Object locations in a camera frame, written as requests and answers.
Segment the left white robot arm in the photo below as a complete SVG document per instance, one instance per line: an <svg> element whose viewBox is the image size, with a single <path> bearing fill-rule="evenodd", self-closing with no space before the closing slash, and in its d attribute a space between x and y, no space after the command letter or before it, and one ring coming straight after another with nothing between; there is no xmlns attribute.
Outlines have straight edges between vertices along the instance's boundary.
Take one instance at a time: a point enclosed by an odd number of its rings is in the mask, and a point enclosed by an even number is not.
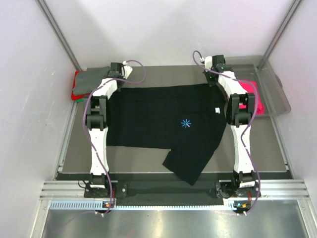
<svg viewBox="0 0 317 238"><path fill-rule="evenodd" d="M92 164L85 197L112 196L112 184L106 158L106 136L109 126L108 100L120 89L132 68L126 62L112 62L105 76L85 98L83 129L91 145Z"/></svg>

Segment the black t shirt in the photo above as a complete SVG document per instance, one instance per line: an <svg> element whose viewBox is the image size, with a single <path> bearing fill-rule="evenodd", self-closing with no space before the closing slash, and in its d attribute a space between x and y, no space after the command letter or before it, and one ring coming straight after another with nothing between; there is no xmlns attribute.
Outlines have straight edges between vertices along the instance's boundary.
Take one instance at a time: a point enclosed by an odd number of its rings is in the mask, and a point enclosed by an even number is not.
<svg viewBox="0 0 317 238"><path fill-rule="evenodd" d="M194 185L226 128L225 98L207 84L123 88L109 102L109 146L167 149L163 165Z"/></svg>

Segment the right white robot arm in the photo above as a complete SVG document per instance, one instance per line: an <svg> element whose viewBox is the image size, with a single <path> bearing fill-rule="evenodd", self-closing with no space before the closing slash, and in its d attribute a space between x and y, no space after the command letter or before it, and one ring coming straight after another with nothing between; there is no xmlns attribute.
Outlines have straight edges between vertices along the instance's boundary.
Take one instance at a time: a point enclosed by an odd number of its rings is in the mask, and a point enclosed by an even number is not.
<svg viewBox="0 0 317 238"><path fill-rule="evenodd" d="M250 132L258 110L258 90L253 82L237 79L223 55L200 57L200 61L204 65L203 73L208 85L219 86L228 99L225 118L234 138L233 178L231 185L220 186L219 194L226 198L247 196L257 189L257 170L251 157Z"/></svg>

